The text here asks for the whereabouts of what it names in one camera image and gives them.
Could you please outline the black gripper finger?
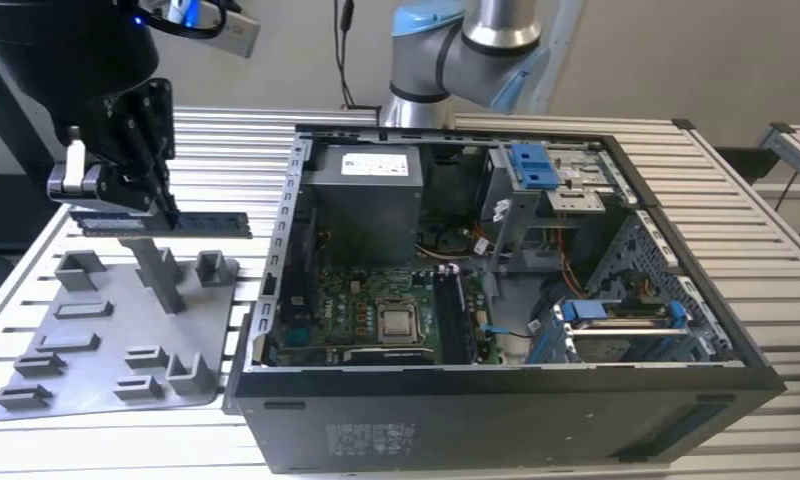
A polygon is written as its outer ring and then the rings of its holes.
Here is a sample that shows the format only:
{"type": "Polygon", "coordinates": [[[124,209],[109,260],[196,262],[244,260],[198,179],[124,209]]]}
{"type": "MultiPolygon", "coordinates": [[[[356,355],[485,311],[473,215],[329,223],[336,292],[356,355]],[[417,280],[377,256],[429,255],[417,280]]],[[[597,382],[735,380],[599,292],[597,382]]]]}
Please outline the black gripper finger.
{"type": "Polygon", "coordinates": [[[113,209],[140,216],[149,230],[172,231],[178,208],[166,165],[174,157],[169,80],[149,79],[110,104],[105,146],[97,186],[101,200],[113,209]]]}

